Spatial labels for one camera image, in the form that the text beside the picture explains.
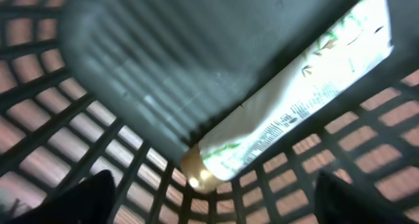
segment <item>plastic grid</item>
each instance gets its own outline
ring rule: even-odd
[[[2,75],[10,82],[1,86],[0,113],[3,123],[20,137],[16,143],[10,142],[10,147],[1,148],[0,176],[19,176],[50,199],[94,174],[92,167],[101,158],[123,173],[120,178],[115,176],[117,202],[112,216],[117,216],[117,223],[310,223],[316,222],[312,215],[316,171],[323,168],[378,198],[383,194],[400,210],[416,215],[419,187],[413,184],[399,189],[398,183],[400,179],[418,181],[417,66],[406,65],[397,74],[368,74],[286,135],[278,142],[280,146],[271,147],[237,178],[217,192],[204,195],[185,186],[185,179],[172,163],[161,165],[153,160],[158,153],[150,153],[147,144],[130,143],[123,136],[121,119],[98,117],[97,108],[92,109],[92,104],[97,103],[94,96],[77,86],[63,63],[45,58],[45,53],[56,50],[57,40],[44,31],[53,29],[50,26],[54,22],[46,26],[42,23],[59,18],[57,7],[64,2],[1,3],[0,59]],[[19,23],[28,21],[29,25]],[[43,100],[43,94],[51,94],[48,91],[57,93],[67,105]],[[22,103],[41,110],[43,123],[19,117],[22,109],[30,108],[19,110],[17,105]],[[80,115],[84,121],[79,121],[91,121],[101,132],[97,136],[86,134],[75,120]],[[54,144],[52,137],[62,128],[87,145],[85,154],[71,157]],[[127,162],[117,153],[109,153],[107,148],[114,141],[133,158]],[[40,147],[68,166],[67,172],[58,176],[62,179],[48,182],[42,174],[28,172],[25,159]],[[148,173],[139,174],[144,164]],[[157,177],[157,182],[151,181],[151,176]],[[139,203],[136,195],[148,201]]]

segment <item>black plastic basket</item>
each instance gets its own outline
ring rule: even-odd
[[[105,109],[98,113],[95,95],[78,86],[69,67],[55,61],[60,55],[57,40],[60,36],[56,37],[54,29],[66,1],[3,0],[0,4],[0,114],[2,125],[8,128],[2,127],[1,135],[9,132],[20,135],[15,143],[7,145],[2,141],[4,144],[0,145],[3,146],[0,147],[0,176],[18,176],[51,198],[94,174],[91,167],[101,158],[123,173],[112,216],[121,205],[128,210],[126,214],[136,216],[136,219],[120,217],[119,221],[291,223],[299,220],[315,223],[312,215],[314,183],[318,170],[323,168],[360,189],[378,196],[383,194],[401,211],[411,210],[408,214],[414,218],[417,213],[414,208],[419,206],[419,16],[415,15],[419,5],[416,0],[388,0],[395,49],[387,60],[284,136],[239,176],[210,194],[194,192],[172,158],[168,158],[168,162],[160,159],[163,161],[160,164],[153,160],[159,153],[170,153],[164,151],[163,146],[153,145],[154,151],[149,140],[141,146],[130,143],[120,132],[126,125],[124,120],[104,113]],[[274,5],[287,5],[286,0],[278,2]],[[347,9],[350,5],[353,2],[341,8]],[[332,18],[304,36],[307,40],[297,40],[297,44],[290,45],[289,52],[286,49],[272,63],[285,66],[343,12],[329,11]],[[261,77],[257,87],[275,71]],[[68,105],[48,101],[51,94]],[[30,112],[25,114],[27,108],[17,107],[22,102],[40,111],[45,120],[38,124],[25,121]],[[98,126],[101,131],[98,136],[81,130],[80,124],[74,121],[80,115],[85,122]],[[188,143],[196,142],[194,140],[221,119],[204,126],[195,138],[187,140]],[[142,135],[141,125],[128,126]],[[63,128],[88,146],[85,154],[75,159],[77,156],[71,157],[62,148],[57,149],[51,137]],[[113,141],[124,148],[123,153],[131,154],[133,158],[128,163],[108,153],[108,145]],[[30,172],[22,163],[40,147],[69,167],[64,178],[55,184],[46,182],[40,173]],[[136,175],[144,165],[160,182],[150,183]],[[148,193],[144,198],[151,200],[148,206],[127,198],[133,182],[143,191],[138,194]]]

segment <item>basket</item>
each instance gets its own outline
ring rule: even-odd
[[[24,211],[109,169],[117,184],[114,223],[316,223],[313,193],[318,171],[324,169],[419,221],[415,0],[388,1],[395,49],[387,60],[210,194],[193,191],[177,158],[165,158],[170,152],[144,137],[141,125],[126,122],[114,105],[104,103],[109,98],[85,90],[73,78],[74,69],[60,54],[67,47],[57,34],[67,1],[0,4],[0,189],[24,202]],[[179,2],[170,1],[168,7]],[[274,5],[283,9],[287,1]],[[292,60],[350,5],[328,11],[332,18],[288,46],[293,54],[282,52],[273,63]],[[247,92],[256,91],[272,73],[261,74],[259,85]],[[234,105],[225,107],[186,143],[199,139],[231,109]],[[185,148],[176,148],[181,157]]]

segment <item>label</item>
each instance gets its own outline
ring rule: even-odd
[[[233,178],[387,58],[390,39],[386,0],[361,0],[198,142],[207,169],[223,181]]]

